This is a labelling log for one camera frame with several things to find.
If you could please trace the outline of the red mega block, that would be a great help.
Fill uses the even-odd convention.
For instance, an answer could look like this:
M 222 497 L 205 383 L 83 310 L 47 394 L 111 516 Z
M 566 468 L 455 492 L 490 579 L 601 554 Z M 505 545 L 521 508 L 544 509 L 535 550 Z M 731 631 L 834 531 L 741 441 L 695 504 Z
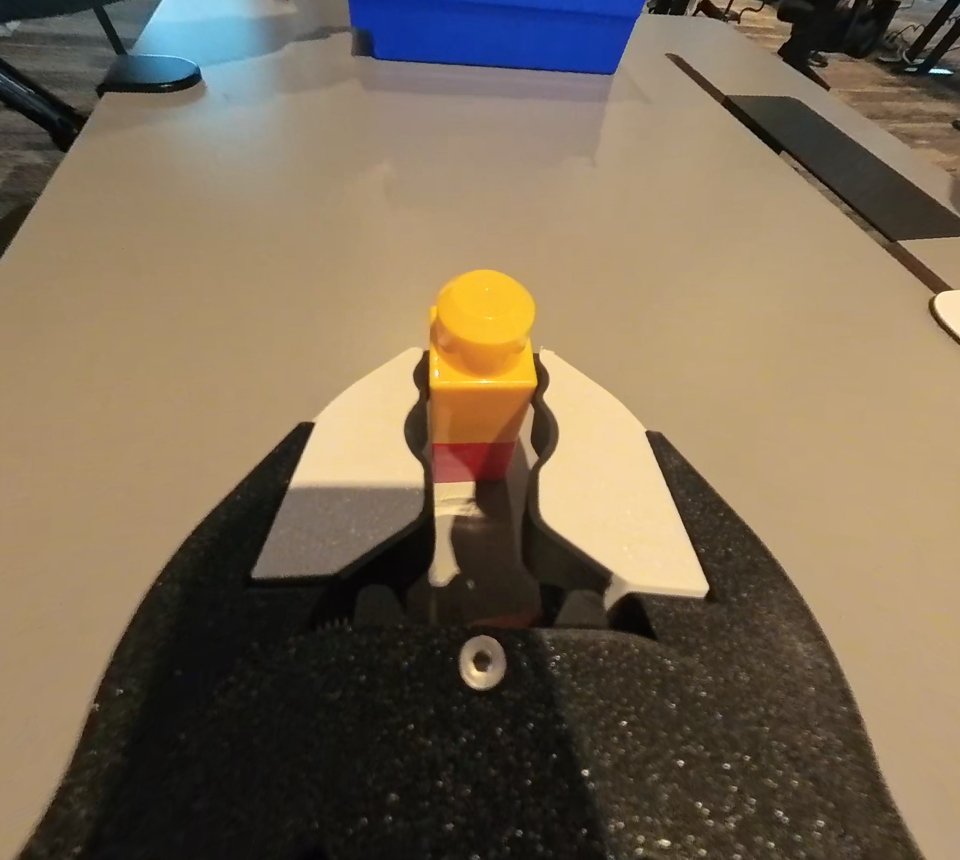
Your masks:
M 503 481 L 514 457 L 517 441 L 433 442 L 431 473 L 435 483 L 486 483 Z

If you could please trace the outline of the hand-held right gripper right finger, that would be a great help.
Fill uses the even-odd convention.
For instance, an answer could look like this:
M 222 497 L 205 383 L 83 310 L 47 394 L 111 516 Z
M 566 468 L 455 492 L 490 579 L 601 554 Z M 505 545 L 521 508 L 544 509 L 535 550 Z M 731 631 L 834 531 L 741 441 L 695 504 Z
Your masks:
M 542 584 L 705 600 L 710 584 L 644 424 L 556 352 L 535 358 L 525 565 Z

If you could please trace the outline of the black desk mat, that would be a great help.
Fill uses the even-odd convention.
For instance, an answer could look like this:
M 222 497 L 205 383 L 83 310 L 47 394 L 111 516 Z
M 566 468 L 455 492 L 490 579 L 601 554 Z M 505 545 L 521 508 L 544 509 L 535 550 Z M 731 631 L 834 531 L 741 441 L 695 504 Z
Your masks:
M 958 214 L 797 98 L 728 96 L 724 108 L 786 153 L 888 241 L 959 236 Z

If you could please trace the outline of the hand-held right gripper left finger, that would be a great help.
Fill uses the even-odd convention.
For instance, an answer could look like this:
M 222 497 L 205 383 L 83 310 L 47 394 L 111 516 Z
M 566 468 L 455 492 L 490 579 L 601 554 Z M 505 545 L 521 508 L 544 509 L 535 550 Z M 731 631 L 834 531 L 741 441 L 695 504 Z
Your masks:
M 475 514 L 464 474 L 435 478 L 427 434 L 429 357 L 408 348 L 340 393 L 314 418 L 267 538 L 257 582 L 346 578 L 414 530 L 427 539 L 426 574 L 446 587 L 461 572 L 454 518 Z

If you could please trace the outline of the yellow mega block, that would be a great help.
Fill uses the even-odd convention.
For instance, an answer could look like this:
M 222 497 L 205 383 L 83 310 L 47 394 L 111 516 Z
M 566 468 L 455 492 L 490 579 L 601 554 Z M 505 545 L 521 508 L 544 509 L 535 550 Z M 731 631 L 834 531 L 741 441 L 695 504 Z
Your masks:
M 429 323 L 430 436 L 435 444 L 513 443 L 538 383 L 536 305 L 509 275 L 475 269 L 438 292 Z

